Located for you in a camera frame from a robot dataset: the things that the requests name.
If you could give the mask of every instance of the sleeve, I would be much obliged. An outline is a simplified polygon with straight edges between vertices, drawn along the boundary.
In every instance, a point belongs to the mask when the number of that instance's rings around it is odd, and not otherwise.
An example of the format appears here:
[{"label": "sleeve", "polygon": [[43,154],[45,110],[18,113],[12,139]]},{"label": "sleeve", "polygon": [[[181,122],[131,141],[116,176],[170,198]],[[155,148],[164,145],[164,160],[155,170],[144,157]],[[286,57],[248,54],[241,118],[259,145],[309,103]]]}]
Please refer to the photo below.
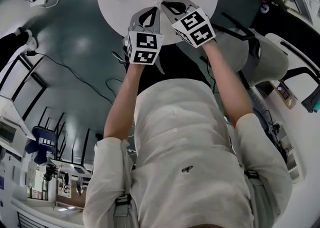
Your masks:
[{"label": "sleeve", "polygon": [[268,182],[280,217],[286,210],[293,186],[284,159],[265,134],[256,115],[251,113],[241,117],[235,130],[245,169],[257,172],[261,180]]},{"label": "sleeve", "polygon": [[93,174],[83,210],[86,228],[114,227],[115,200],[125,193],[123,143],[105,138],[94,147]]}]

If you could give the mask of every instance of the white shirt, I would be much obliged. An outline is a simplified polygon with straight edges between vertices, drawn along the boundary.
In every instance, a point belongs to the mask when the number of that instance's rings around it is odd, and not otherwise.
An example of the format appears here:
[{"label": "white shirt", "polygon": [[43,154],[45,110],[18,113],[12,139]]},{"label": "white shirt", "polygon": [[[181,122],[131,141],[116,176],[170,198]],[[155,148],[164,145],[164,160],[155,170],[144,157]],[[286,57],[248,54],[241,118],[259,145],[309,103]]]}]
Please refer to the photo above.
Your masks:
[{"label": "white shirt", "polygon": [[[83,213],[86,227],[114,227],[114,202],[125,191],[140,228],[254,226],[244,171],[207,85],[191,79],[159,82],[138,96],[134,119],[133,172],[125,142],[106,138],[97,144]],[[292,186],[284,160],[254,114],[242,117],[236,131],[242,162],[268,180],[283,212]]]}]

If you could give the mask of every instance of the power strip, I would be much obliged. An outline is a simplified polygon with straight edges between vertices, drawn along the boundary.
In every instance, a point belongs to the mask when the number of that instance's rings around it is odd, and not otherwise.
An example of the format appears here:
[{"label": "power strip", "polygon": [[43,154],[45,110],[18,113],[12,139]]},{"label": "power strip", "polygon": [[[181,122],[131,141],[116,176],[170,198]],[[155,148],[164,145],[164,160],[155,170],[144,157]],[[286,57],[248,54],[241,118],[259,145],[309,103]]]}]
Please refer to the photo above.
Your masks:
[{"label": "power strip", "polygon": [[40,5],[44,5],[47,3],[47,0],[36,0],[35,2],[33,2],[33,0],[29,0],[30,2],[30,7],[34,7],[34,6],[40,6]]}]

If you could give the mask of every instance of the person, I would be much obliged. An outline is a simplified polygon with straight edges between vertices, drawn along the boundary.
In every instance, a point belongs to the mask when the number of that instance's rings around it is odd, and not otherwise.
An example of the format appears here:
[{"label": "person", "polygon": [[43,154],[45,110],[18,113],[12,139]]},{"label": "person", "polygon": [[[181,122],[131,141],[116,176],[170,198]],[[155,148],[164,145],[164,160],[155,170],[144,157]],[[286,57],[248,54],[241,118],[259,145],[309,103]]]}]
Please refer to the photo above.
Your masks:
[{"label": "person", "polygon": [[14,33],[0,38],[0,72],[7,65],[13,54],[23,45],[27,46],[27,50],[34,51],[37,49],[37,41],[29,29],[21,32],[21,29],[18,28]]},{"label": "person", "polygon": [[[212,40],[203,48],[238,134],[243,165],[268,181],[281,216],[292,192],[286,164],[217,44]],[[155,65],[128,67],[104,139],[95,146],[84,226],[116,227],[117,198],[131,195],[126,227],[253,228],[244,169],[210,84],[177,46],[163,46],[159,58],[164,74]],[[133,118],[137,158],[130,170],[126,147]]]}]

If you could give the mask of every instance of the teal floor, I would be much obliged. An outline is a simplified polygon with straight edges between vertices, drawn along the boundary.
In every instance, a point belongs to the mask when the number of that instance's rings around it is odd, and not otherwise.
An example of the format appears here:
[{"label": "teal floor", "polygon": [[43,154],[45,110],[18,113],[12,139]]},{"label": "teal floor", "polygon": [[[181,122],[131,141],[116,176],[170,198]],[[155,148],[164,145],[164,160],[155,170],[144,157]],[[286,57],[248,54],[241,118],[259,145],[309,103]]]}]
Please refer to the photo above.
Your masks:
[{"label": "teal floor", "polygon": [[[48,5],[55,1],[48,0]],[[218,0],[211,21],[231,27],[221,16],[221,12],[226,12],[249,27],[261,1]],[[31,29],[38,41],[37,52],[69,66],[79,77],[113,101],[114,96],[106,87],[105,81],[109,78],[123,79],[125,76],[124,67],[111,55],[111,51],[122,52],[122,37],[105,21],[98,1],[60,0],[56,7],[49,9],[29,6],[28,2],[22,0],[0,0],[0,37],[13,32],[17,27]],[[206,64],[199,59],[203,53],[183,42],[178,46],[199,65],[209,79]],[[39,58],[40,56],[35,56],[29,60],[35,63]],[[63,158],[71,159],[74,145],[75,159],[79,159],[87,129],[90,128],[85,160],[91,163],[94,157],[95,133],[102,132],[111,104],[78,81],[67,69],[49,59],[43,60],[36,72],[47,83],[48,89],[28,116],[27,126],[32,129],[38,123],[46,106],[50,107],[49,114],[53,121],[65,112],[66,125],[62,136],[67,135],[67,146]],[[110,86],[117,91],[120,84],[115,81],[110,83]],[[26,97],[31,94],[28,91],[23,93]]]}]

